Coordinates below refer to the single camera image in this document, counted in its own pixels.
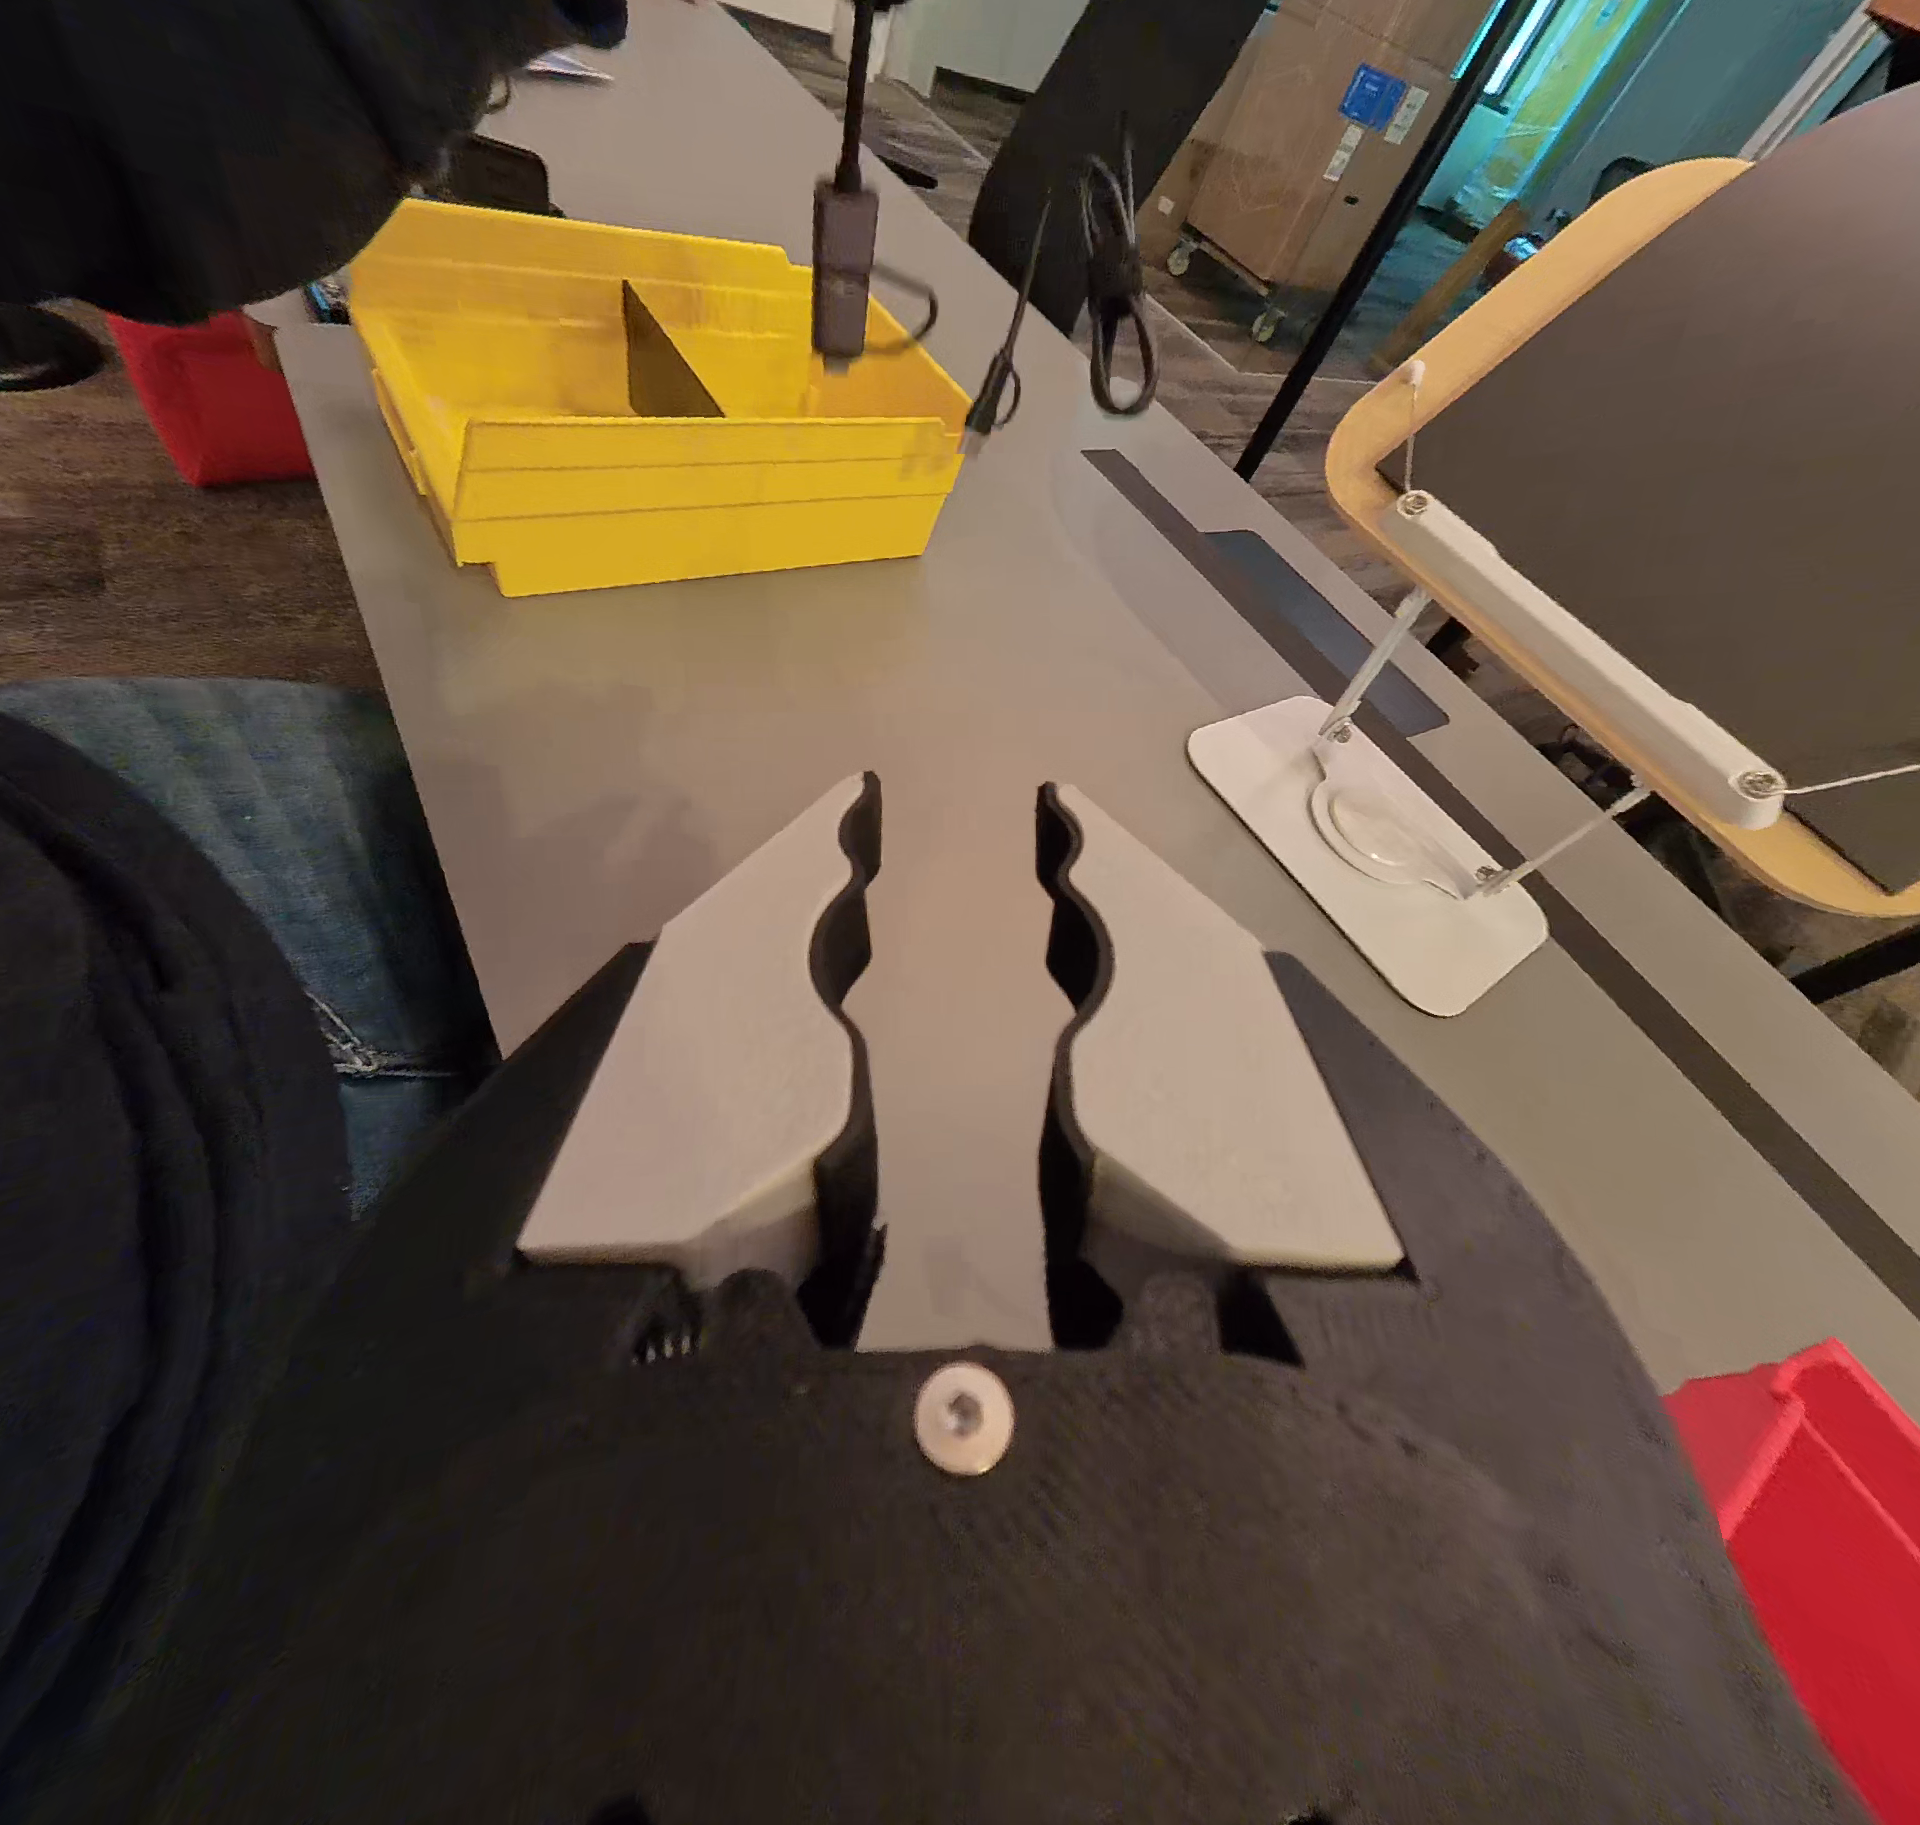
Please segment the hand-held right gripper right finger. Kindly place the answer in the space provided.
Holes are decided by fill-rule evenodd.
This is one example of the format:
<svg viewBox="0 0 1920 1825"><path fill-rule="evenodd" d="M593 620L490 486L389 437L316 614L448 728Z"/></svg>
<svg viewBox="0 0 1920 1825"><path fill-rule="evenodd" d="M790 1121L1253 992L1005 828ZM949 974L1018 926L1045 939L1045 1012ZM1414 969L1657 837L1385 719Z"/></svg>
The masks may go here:
<svg viewBox="0 0 1920 1825"><path fill-rule="evenodd" d="M1042 1139L1045 1264L1378 1276L1407 1262L1260 942L1070 783L1038 796L1070 1003Z"/></svg>

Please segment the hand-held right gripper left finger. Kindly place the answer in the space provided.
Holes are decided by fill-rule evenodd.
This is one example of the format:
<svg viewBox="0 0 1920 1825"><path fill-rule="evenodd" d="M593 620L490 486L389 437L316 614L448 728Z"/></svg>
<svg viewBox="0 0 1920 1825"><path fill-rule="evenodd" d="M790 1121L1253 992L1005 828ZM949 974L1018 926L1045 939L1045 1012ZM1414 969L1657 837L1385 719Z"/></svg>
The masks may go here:
<svg viewBox="0 0 1920 1825"><path fill-rule="evenodd" d="M879 778L845 778L654 941L518 1233L540 1264L863 1273Z"/></svg>

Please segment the yellow plastic bin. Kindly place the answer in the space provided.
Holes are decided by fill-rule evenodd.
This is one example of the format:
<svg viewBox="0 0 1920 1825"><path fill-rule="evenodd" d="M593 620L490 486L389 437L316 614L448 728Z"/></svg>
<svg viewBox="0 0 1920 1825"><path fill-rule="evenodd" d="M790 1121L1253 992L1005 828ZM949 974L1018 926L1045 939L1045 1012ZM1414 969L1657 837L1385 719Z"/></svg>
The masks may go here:
<svg viewBox="0 0 1920 1825"><path fill-rule="evenodd" d="M722 420L632 416L623 278ZM810 278L777 244L406 200L349 312L414 491L503 596L915 559L970 391L879 301L829 373Z"/></svg>

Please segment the red plastic bin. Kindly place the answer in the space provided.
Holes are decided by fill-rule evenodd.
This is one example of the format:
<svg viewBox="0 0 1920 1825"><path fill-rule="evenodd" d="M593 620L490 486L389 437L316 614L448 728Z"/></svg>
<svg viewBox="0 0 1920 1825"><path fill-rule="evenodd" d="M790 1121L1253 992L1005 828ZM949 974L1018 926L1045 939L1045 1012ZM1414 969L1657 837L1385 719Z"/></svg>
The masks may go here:
<svg viewBox="0 0 1920 1825"><path fill-rule="evenodd" d="M1790 1686L1878 1820L1919 1819L1919 1429L1836 1338L1667 1397Z"/></svg>

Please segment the person's left forearm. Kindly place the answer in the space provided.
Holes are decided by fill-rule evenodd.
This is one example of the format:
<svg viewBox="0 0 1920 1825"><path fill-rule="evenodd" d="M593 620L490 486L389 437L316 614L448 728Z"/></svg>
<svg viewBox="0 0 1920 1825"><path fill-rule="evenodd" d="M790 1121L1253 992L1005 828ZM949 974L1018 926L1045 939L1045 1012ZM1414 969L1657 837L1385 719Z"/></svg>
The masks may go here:
<svg viewBox="0 0 1920 1825"><path fill-rule="evenodd" d="M3 0L3 298L187 326L349 264L627 0Z"/></svg>

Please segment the white stand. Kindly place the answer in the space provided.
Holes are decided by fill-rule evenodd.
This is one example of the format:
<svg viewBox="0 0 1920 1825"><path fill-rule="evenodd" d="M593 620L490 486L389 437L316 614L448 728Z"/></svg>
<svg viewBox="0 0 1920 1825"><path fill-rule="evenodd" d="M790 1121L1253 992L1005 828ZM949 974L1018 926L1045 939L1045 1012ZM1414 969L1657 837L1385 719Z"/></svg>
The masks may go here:
<svg viewBox="0 0 1920 1825"><path fill-rule="evenodd" d="M1461 516L1412 482L1417 427L1402 443L1403 489L1387 507L1388 540L1412 544L1427 566L1464 581L1497 627L1545 655L1550 671L1620 719L1670 779L1740 836L1774 828L1791 798L1917 775L1905 760L1829 781L1793 786L1757 752L1682 701L1578 621L1500 557ZM1356 708L1393 665L1437 598L1412 586L1392 625L1332 703L1305 696L1203 727L1187 756L1237 818L1360 946L1368 961L1417 1008L1458 1018L1545 941L1545 917L1525 877L1584 836L1617 824L1653 795L1634 775L1628 792L1590 813L1547 848L1500 868L1437 798L1414 786L1356 728Z"/></svg>

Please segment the person's blue jeans leg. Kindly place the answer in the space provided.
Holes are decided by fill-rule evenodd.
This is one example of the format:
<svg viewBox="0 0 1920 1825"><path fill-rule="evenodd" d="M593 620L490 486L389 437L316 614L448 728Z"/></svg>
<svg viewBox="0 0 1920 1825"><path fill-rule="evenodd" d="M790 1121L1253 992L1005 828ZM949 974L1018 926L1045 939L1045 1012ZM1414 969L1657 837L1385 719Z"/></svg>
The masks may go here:
<svg viewBox="0 0 1920 1825"><path fill-rule="evenodd" d="M366 1216L497 1062L389 707L162 677L12 683L3 707L153 803L270 931L320 1022Z"/></svg>

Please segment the black plastic bin divider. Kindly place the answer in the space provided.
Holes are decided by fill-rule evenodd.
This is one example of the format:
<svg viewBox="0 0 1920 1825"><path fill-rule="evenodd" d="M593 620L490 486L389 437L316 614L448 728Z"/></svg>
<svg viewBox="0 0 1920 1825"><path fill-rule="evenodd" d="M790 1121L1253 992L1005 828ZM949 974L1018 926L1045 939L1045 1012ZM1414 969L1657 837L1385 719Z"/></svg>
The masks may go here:
<svg viewBox="0 0 1920 1825"><path fill-rule="evenodd" d="M727 416L631 278L620 285L620 315L632 416L642 420L722 420Z"/></svg>

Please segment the stack of cardboard boxes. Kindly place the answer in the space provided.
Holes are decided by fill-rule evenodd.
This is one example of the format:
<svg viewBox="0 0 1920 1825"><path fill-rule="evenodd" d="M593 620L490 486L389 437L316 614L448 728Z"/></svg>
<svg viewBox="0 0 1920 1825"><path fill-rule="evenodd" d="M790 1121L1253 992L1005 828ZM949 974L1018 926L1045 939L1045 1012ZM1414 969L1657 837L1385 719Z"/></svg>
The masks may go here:
<svg viewBox="0 0 1920 1825"><path fill-rule="evenodd" d="M1266 296L1327 296L1500 0L1279 0L1186 217Z"/></svg>

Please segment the black tripod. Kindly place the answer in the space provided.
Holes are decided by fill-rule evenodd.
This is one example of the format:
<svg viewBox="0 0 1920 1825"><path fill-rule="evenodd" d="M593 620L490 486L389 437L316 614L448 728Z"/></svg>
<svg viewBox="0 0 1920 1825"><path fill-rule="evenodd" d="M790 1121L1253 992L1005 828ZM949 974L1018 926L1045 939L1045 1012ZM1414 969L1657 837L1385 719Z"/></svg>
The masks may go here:
<svg viewBox="0 0 1920 1825"><path fill-rule="evenodd" d="M1334 351L1339 333L1356 312L1356 306L1358 301L1364 301L1370 285L1378 276L1382 262L1393 250L1397 238L1402 236L1402 229L1417 210L1431 173L1454 147L1459 131L1464 131L1473 110L1482 101L1486 86L1494 74L1497 65L1510 47L1513 36L1517 34L1533 2L1535 0L1499 0L1494 4L1491 14L1486 21L1486 30L1471 49L1469 65L1454 81L1454 89L1441 107L1431 129L1427 131L1427 137L1410 159L1403 173L1397 178L1397 184L1392 190L1378 220L1342 275L1329 301L1312 323L1310 333L1305 334L1304 349L1284 373L1284 382L1266 404L1266 411L1260 416L1260 422L1247 437L1245 447L1234 465L1234 474L1244 482L1251 482L1257 477L1260 465L1266 460L1273 445L1281 437L1284 427L1291 422L1293 413L1305 399L1307 387L1314 384L1320 366Z"/></svg>

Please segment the red floor container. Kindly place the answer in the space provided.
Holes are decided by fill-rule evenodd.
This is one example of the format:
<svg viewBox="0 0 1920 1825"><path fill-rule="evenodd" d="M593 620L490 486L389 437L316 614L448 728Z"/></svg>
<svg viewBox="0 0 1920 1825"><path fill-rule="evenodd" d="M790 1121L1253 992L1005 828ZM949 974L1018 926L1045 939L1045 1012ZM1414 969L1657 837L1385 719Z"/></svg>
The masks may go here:
<svg viewBox="0 0 1920 1825"><path fill-rule="evenodd" d="M316 482L295 402L267 358L269 327L230 311L190 326L107 315L132 387L185 485Z"/></svg>

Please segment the dark board with wooden rim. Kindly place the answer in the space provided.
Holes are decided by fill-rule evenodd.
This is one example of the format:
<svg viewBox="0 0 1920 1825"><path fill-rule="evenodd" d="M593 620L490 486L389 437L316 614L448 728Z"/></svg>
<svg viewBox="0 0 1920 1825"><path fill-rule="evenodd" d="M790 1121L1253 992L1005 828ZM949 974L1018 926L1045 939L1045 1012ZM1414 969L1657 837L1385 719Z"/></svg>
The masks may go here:
<svg viewBox="0 0 1920 1825"><path fill-rule="evenodd" d="M1628 180L1414 358L1348 524L1764 885L1914 917L1919 89Z"/></svg>

